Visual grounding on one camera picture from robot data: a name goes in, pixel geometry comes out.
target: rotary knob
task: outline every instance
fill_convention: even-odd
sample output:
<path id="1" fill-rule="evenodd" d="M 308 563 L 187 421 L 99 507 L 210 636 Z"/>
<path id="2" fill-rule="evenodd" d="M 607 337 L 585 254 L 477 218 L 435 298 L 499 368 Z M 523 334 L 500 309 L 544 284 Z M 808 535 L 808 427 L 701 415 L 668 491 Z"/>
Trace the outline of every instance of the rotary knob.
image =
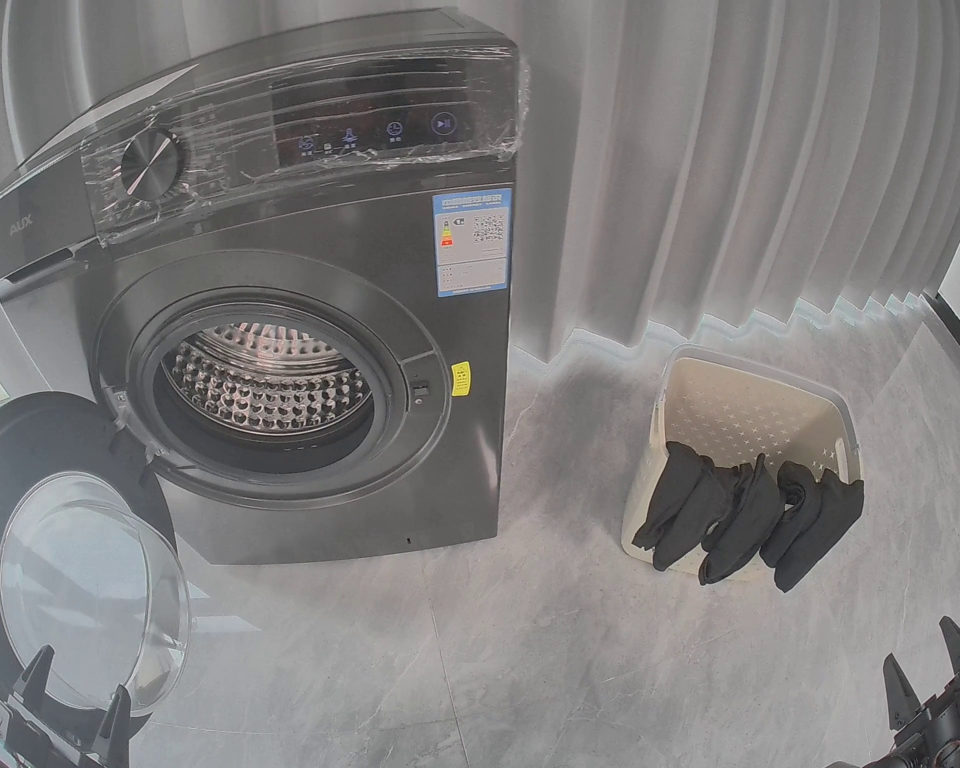
<path id="1" fill-rule="evenodd" d="M 169 131 L 148 128 L 133 137 L 120 161 L 120 181 L 132 198 L 157 200 L 176 183 L 183 149 Z"/>

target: stainless steel drum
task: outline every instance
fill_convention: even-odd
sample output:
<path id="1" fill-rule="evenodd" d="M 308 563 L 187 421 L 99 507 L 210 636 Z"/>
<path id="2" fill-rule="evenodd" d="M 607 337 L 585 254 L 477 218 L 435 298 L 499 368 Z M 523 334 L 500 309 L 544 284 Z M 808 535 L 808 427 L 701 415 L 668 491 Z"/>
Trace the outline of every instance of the stainless steel drum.
<path id="1" fill-rule="evenodd" d="M 318 338 L 283 325 L 218 325 L 184 339 L 163 369 L 193 409 L 247 438 L 301 437 L 370 398 L 363 375 Z"/>

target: washing machine door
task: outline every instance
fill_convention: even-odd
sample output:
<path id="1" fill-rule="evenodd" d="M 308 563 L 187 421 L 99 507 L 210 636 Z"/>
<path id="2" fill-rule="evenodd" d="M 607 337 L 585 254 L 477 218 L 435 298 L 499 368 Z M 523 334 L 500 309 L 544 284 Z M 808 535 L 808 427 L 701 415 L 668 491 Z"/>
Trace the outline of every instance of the washing machine door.
<path id="1" fill-rule="evenodd" d="M 176 685 L 190 632 L 173 523 L 144 446 L 81 397 L 8 401 L 0 527 L 0 700 L 50 646 L 42 722 L 90 745 L 122 685 L 135 732 Z"/>

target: aux logo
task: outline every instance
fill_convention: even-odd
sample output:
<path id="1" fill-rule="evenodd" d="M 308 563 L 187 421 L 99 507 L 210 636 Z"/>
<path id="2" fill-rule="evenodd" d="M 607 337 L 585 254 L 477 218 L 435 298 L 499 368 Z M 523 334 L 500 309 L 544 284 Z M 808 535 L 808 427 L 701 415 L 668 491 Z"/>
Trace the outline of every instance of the aux logo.
<path id="1" fill-rule="evenodd" d="M 22 232 L 24 229 L 29 227 L 34 222 L 34 214 L 28 213 L 20 221 L 15 222 L 10 225 L 10 237 L 13 237 L 18 232 Z"/>

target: play pause button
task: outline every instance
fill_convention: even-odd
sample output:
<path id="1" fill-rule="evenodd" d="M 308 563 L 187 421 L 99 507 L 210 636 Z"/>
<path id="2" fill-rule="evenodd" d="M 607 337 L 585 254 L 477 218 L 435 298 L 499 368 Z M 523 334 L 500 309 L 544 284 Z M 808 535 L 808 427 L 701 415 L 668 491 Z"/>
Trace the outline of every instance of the play pause button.
<path id="1" fill-rule="evenodd" d="M 449 112 L 437 112 L 430 120 L 430 128 L 437 136 L 449 136 L 457 130 L 457 118 Z"/>

